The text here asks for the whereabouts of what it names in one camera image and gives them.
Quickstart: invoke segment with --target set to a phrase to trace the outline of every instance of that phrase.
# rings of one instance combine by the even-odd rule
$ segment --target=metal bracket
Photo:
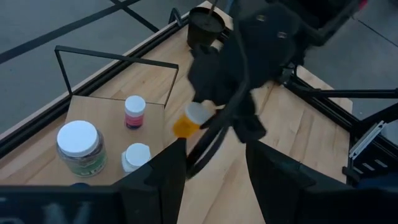
[[[366,149],[366,147],[373,141],[373,139],[381,132],[381,130],[387,125],[386,122],[380,121],[380,123],[373,125],[361,139],[349,150],[348,157],[355,160],[360,153]]]
[[[178,11],[178,9],[176,9],[176,8],[173,8],[172,11],[170,12],[169,24],[172,23],[172,22],[174,22],[174,21],[177,21],[177,25],[178,25],[179,27],[182,27],[182,26],[183,26],[183,25],[182,25],[181,14],[180,14],[180,12]]]
[[[275,81],[280,85],[286,86],[292,78],[292,75],[294,75],[294,68],[284,68],[280,75],[275,78]]]

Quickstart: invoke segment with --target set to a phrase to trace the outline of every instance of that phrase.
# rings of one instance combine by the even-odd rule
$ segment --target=green label
[[[106,165],[105,150],[97,155],[96,159],[90,162],[67,162],[69,169],[79,177],[90,177],[99,173]]]

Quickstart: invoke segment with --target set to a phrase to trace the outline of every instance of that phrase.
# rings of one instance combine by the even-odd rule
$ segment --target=gray floor
[[[203,0],[142,0],[131,9],[157,27],[167,24],[171,8],[183,14]],[[226,0],[220,1],[225,7]],[[112,6],[109,0],[2,0],[0,52]],[[383,39],[370,28],[386,37]],[[398,87],[398,6],[370,0],[326,46],[312,49],[306,67],[337,89]],[[121,54],[152,32],[124,11],[102,18],[0,65],[0,133],[66,91],[53,49],[56,45]],[[63,54],[72,85],[110,60]],[[396,100],[356,100],[354,114],[364,118]],[[398,143],[398,124],[385,135]]]
[[[397,21],[398,6],[394,1],[370,0],[325,46],[309,52],[305,67],[336,89],[397,88]],[[398,102],[352,101],[353,113],[360,119]],[[384,134],[398,144],[398,122],[389,124]]]

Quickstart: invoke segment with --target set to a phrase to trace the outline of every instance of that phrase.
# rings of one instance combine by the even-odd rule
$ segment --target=wooden platform
[[[59,156],[43,167],[26,184],[29,185],[66,185],[77,182],[93,185],[112,185],[125,176],[121,166],[121,154],[134,143],[149,146],[152,156],[161,152],[163,147],[164,106],[147,103],[143,125],[131,130],[124,123],[124,100],[73,96],[65,123],[88,121],[104,137],[107,162],[105,168],[90,178],[81,178],[70,172]]]
[[[204,2],[203,6],[208,7],[210,3]],[[232,28],[228,15],[218,9],[217,12]],[[175,140],[171,127],[184,105],[193,98],[193,89],[185,77],[192,61],[186,38],[187,28],[184,27],[145,55],[145,58],[180,65],[177,81],[165,108],[164,146]],[[221,44],[215,42],[214,45],[219,47]],[[123,100],[129,95],[139,94],[146,101],[164,103],[173,74],[172,69],[134,64],[92,96]],[[298,75],[314,87],[330,88],[304,68],[299,68]],[[262,142],[330,177],[345,181],[341,174],[341,168],[347,163],[349,147],[349,134],[345,130],[272,82],[253,93],[257,113],[268,130]],[[351,112],[350,100],[338,99],[335,102]],[[55,159],[55,136],[64,121],[65,115],[1,159],[0,184],[26,184],[40,175],[43,168]],[[200,133],[189,139],[188,148],[199,137]],[[179,223],[264,223],[249,180],[244,147],[230,130],[210,163],[186,183]]]

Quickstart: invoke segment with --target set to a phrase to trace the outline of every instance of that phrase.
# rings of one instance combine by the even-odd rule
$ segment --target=white bottle cap
[[[127,148],[125,156],[129,165],[138,169],[150,161],[149,146],[142,143],[134,143]]]
[[[145,100],[141,96],[129,96],[124,102],[126,114],[132,117],[143,115],[145,106]]]
[[[67,156],[87,156],[99,143],[98,132],[94,125],[87,121],[71,121],[59,130],[57,143]]]
[[[191,102],[185,107],[185,115],[195,124],[203,125],[212,113],[208,111],[202,104]]]

